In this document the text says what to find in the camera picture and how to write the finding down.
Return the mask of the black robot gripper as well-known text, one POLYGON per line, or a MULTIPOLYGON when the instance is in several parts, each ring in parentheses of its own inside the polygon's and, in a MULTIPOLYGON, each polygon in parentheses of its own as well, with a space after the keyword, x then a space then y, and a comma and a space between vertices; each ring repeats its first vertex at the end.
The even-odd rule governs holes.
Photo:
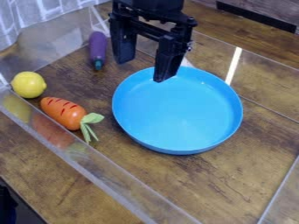
POLYGON ((136 56, 136 35, 157 41, 153 81, 172 78, 183 62, 184 54, 192 49, 189 42, 196 20, 183 14, 184 0, 112 0, 109 13, 109 34, 112 52, 117 64, 124 64, 136 56), (165 31, 145 22, 173 23, 165 31))

